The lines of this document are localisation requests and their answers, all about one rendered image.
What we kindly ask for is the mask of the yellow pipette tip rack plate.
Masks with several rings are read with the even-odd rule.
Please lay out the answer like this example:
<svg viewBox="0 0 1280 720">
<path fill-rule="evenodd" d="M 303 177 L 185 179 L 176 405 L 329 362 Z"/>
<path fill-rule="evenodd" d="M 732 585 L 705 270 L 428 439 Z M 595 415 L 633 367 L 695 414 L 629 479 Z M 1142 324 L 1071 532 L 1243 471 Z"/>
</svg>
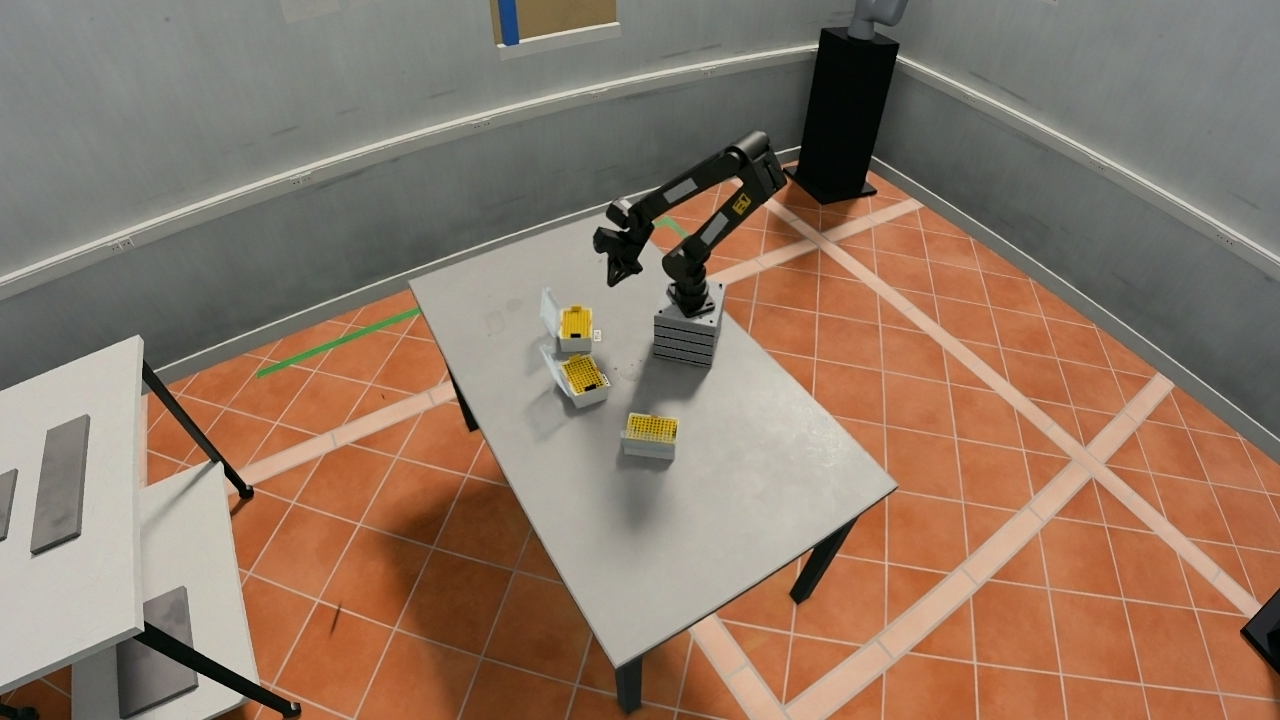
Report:
<svg viewBox="0 0 1280 720">
<path fill-rule="evenodd" d="M 571 306 L 571 310 L 563 311 L 562 322 L 563 338 L 590 337 L 590 310 L 582 310 L 581 305 Z"/>
</svg>

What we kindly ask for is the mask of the yellow perforated tip rack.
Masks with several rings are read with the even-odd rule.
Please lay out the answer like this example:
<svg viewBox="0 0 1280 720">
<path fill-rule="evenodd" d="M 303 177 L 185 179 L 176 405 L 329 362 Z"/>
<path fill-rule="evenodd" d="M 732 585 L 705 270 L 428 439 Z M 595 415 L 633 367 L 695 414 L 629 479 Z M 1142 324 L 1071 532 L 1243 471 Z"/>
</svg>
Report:
<svg viewBox="0 0 1280 720">
<path fill-rule="evenodd" d="M 581 395 L 605 386 L 589 356 L 575 355 L 570 357 L 570 363 L 564 363 L 562 366 L 575 393 Z"/>
<path fill-rule="evenodd" d="M 663 432 L 666 429 L 668 430 L 668 436 L 676 437 L 677 420 L 631 415 L 628 419 L 627 430 L 630 430 L 630 425 L 635 427 L 634 432 L 641 432 L 641 433 L 646 432 L 663 436 Z"/>
</svg>

